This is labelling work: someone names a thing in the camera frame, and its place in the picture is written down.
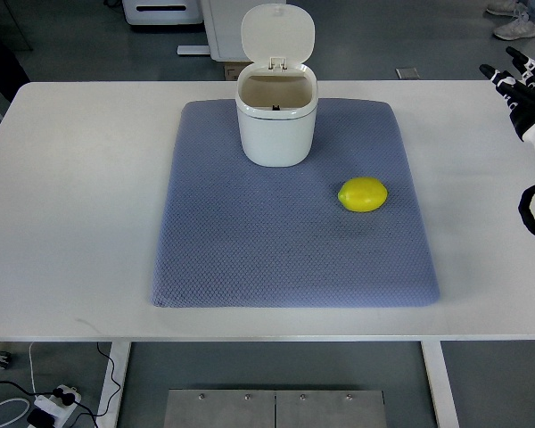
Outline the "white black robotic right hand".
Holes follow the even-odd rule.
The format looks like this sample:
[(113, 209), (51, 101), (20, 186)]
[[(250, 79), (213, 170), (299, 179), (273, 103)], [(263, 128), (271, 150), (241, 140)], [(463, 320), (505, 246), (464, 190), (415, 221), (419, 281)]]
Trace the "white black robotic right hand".
[(535, 146), (535, 60), (511, 46), (506, 52), (520, 72), (520, 79), (489, 64), (482, 64), (479, 70), (505, 100), (515, 133), (525, 143)]

